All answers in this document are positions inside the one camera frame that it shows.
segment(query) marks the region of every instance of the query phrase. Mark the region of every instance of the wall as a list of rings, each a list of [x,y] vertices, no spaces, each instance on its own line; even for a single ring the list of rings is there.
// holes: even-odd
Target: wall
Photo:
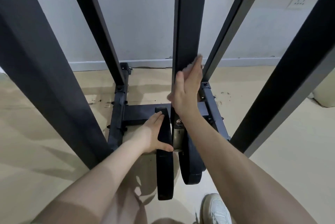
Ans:
[[[229,46],[223,65],[276,64],[308,16],[291,0],[256,0]],[[74,70],[106,69],[76,0],[39,0]],[[207,57],[233,0],[206,0],[199,53]],[[99,0],[119,60],[165,67],[173,49],[174,0]]]

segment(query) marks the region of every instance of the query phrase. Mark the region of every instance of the wall socket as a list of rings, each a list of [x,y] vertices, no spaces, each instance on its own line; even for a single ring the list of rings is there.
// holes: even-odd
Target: wall socket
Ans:
[[[291,0],[290,4],[287,6],[287,9],[307,9],[310,7],[312,0]]]

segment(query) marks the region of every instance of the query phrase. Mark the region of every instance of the bare skin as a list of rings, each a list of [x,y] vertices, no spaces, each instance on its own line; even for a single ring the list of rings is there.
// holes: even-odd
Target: bare skin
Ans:
[[[169,100],[190,134],[212,180],[238,224],[316,224],[300,203],[270,175],[236,150],[200,115],[197,93],[202,57],[184,78],[176,75]],[[99,223],[136,159],[155,149],[172,151],[157,140],[163,121],[154,114],[133,138],[56,197],[33,221],[39,224]]]

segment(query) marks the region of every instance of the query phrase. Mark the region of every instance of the black weight plate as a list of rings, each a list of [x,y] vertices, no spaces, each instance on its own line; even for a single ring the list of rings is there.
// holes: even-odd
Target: black weight plate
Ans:
[[[161,111],[164,120],[158,133],[158,140],[172,145],[170,119],[167,108],[155,108],[155,112]],[[174,173],[173,173],[173,152],[157,149],[157,191],[158,200],[169,200],[173,197]]]
[[[206,167],[190,135],[185,131],[182,152],[179,153],[179,165],[185,184],[198,184]]]

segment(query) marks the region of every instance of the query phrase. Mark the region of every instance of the gym equipment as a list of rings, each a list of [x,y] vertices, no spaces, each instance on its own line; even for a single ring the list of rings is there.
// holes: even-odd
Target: gym equipment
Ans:
[[[204,66],[198,103],[201,115],[247,157],[335,67],[335,0],[318,0],[230,138],[208,81],[254,1],[234,0]],[[128,125],[143,124],[158,108],[163,108],[169,116],[165,117],[159,140],[173,143],[179,152],[185,183],[198,183],[205,166],[173,107],[127,104],[131,69],[117,59],[98,0],[77,2],[116,84],[108,141],[37,0],[0,0],[0,66],[89,168],[122,144]],[[175,0],[172,84],[176,72],[198,54],[204,2]],[[173,196],[171,154],[157,151],[160,200]],[[159,167],[169,172],[163,173]]]

